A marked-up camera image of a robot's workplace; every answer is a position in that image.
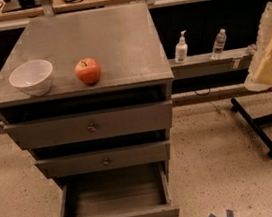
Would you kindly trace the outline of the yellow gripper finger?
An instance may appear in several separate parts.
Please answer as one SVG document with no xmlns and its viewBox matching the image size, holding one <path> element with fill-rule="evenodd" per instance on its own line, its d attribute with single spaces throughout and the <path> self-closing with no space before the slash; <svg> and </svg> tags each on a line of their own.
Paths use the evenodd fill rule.
<svg viewBox="0 0 272 217">
<path fill-rule="evenodd" d="M 245 88 L 255 92 L 272 87 L 272 2 L 266 4 L 257 32 L 257 49 L 244 81 Z"/>
</svg>

